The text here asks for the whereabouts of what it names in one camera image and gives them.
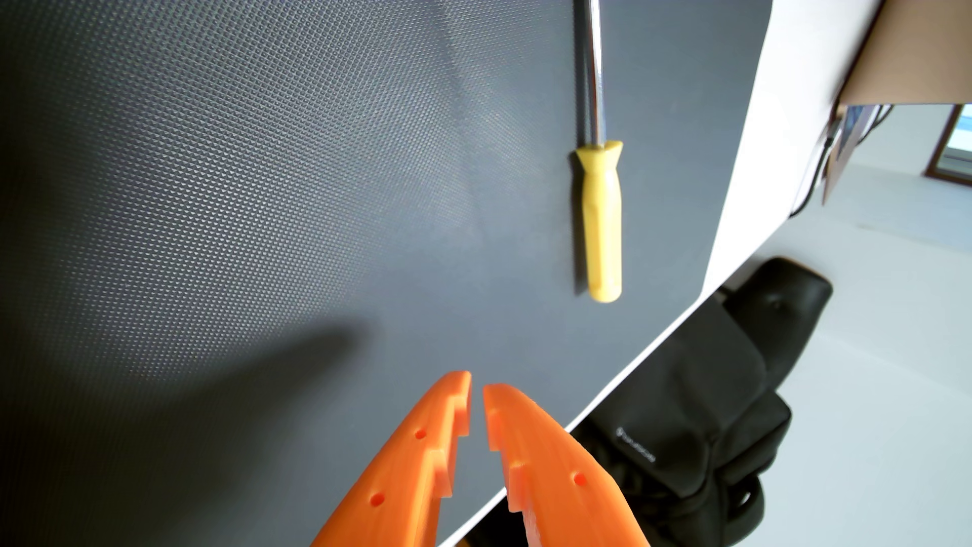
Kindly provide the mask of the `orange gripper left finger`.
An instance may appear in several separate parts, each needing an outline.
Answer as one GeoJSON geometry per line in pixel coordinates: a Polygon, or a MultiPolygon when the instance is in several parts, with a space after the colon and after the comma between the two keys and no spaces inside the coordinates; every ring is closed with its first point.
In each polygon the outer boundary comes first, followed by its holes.
{"type": "Polygon", "coordinates": [[[312,546],[435,546],[453,493],[457,439],[469,432],[471,374],[443,375],[415,404],[312,546]]]}

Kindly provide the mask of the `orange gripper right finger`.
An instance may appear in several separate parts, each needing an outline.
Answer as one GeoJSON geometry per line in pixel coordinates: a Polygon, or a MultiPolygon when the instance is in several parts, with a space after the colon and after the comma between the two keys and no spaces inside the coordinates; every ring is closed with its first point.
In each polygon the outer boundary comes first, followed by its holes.
{"type": "Polygon", "coordinates": [[[648,546],[614,478],[535,401],[483,387],[488,443],[501,454],[508,510],[530,546],[648,546]]]}

